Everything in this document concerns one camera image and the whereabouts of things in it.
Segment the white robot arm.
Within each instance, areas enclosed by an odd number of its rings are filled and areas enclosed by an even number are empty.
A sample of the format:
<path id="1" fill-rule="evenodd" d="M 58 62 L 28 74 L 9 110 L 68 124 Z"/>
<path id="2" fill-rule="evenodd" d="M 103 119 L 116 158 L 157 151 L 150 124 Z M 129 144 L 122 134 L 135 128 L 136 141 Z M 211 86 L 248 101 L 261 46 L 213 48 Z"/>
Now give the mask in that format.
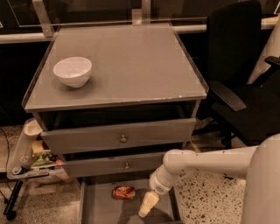
<path id="1" fill-rule="evenodd" d="M 261 144 L 231 150 L 197 153 L 169 150 L 163 163 L 150 175 L 138 215 L 147 216 L 168 193 L 179 175 L 192 170 L 222 174 L 246 180 L 241 224 L 279 224 L 280 222 L 280 135 Z"/>

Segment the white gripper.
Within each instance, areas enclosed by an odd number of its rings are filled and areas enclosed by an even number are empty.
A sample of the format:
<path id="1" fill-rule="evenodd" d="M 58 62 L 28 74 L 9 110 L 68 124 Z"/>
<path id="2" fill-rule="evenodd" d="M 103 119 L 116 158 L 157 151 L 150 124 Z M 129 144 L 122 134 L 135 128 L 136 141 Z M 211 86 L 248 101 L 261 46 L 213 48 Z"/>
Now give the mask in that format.
<path id="1" fill-rule="evenodd" d="M 138 212 L 138 215 L 142 218 L 147 216 L 158 203 L 158 195 L 165 195 L 172 189 L 174 176 L 168 172 L 164 165 L 161 165 L 150 175 L 149 185 L 152 192 L 147 192 L 144 195 Z"/>

